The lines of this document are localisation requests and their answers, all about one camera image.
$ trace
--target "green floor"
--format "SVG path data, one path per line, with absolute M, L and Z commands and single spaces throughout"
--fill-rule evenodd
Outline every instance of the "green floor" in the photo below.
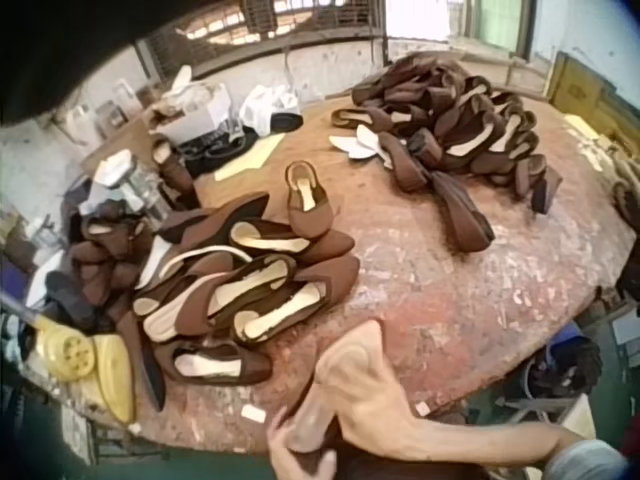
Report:
M 625 427 L 633 415 L 635 398 L 640 398 L 640 376 L 624 366 L 624 353 L 614 341 L 610 324 L 595 324 L 585 330 L 601 347 L 603 375 L 590 400 L 598 436 L 614 447 L 620 445 Z M 496 408 L 499 386 L 489 388 L 470 399 L 477 423 L 499 423 L 512 412 Z M 17 446 L 21 461 L 34 479 L 272 479 L 266 457 L 213 454 L 168 449 L 167 459 L 135 463 L 106 463 L 86 467 L 63 443 L 59 412 L 55 404 L 26 403 Z

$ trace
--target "hand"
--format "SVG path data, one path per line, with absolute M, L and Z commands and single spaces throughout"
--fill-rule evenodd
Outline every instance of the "hand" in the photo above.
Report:
M 336 452 L 333 450 L 329 450 L 322 456 L 315 475 L 309 475 L 302 470 L 300 464 L 286 446 L 291 424 L 289 420 L 282 423 L 285 412 L 286 408 L 280 410 L 271 420 L 267 430 L 269 457 L 278 480 L 333 480 L 337 465 Z
M 381 354 L 344 358 L 316 381 L 333 405 L 346 441 L 374 455 L 425 460 L 428 420 L 416 419 L 389 361 Z

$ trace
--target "white wall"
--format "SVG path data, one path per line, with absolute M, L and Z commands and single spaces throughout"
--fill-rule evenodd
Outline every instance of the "white wall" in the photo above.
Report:
M 539 0 L 532 51 L 564 51 L 606 77 L 640 108 L 640 25 L 613 0 Z

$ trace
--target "fabric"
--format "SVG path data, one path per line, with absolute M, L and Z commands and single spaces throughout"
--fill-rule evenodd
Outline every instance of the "fabric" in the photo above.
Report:
M 544 480 L 616 480 L 627 461 L 601 440 L 579 442 L 557 455 L 544 471 Z

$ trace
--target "wooden table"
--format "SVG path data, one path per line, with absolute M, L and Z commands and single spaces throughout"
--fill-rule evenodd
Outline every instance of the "wooden table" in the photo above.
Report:
M 465 255 L 451 244 L 433 194 L 403 194 L 378 161 L 350 164 L 331 147 L 330 134 L 350 135 L 330 124 L 331 111 L 348 102 L 308 109 L 305 125 L 286 136 L 262 169 L 222 182 L 205 176 L 197 190 L 207 206 L 268 190 L 267 218 L 285 220 L 284 169 L 293 160 L 313 163 L 337 212 L 334 228 L 356 240 L 353 253 L 362 264 L 351 296 L 265 345 L 274 372 L 263 384 L 168 381 L 160 414 L 138 385 L 142 436 L 201 450 L 264 451 L 264 425 L 242 417 L 242 407 L 271 415 L 291 404 L 323 349 L 373 316 L 386 324 L 387 353 L 409 400 L 436 409 L 503 377 L 586 306 L 597 286 L 615 283 L 634 234 L 553 107 L 525 100 L 538 117 L 539 151 L 565 179 L 551 212 L 535 216 L 529 202 L 514 201 L 507 190 L 466 179 L 496 240 Z

